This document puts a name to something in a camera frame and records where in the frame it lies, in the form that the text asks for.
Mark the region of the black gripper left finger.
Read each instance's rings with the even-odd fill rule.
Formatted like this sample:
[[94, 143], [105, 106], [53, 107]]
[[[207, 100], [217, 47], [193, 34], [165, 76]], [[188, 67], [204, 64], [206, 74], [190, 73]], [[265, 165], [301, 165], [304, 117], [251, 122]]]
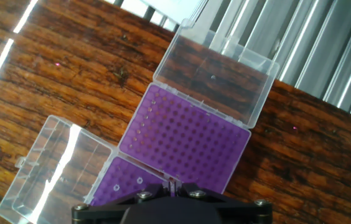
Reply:
[[71, 208], [71, 224], [120, 223], [127, 209], [133, 205], [154, 199], [171, 196], [171, 183], [149, 184], [145, 189], [135, 191], [124, 197], [100, 206], [79, 203]]

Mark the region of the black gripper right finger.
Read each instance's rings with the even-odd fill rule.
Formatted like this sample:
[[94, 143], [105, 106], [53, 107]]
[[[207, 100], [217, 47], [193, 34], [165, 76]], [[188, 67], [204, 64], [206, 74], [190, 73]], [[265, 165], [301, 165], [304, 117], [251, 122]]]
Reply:
[[272, 224], [272, 203], [265, 199], [241, 202], [191, 182], [177, 183], [177, 197], [214, 209], [222, 223]]

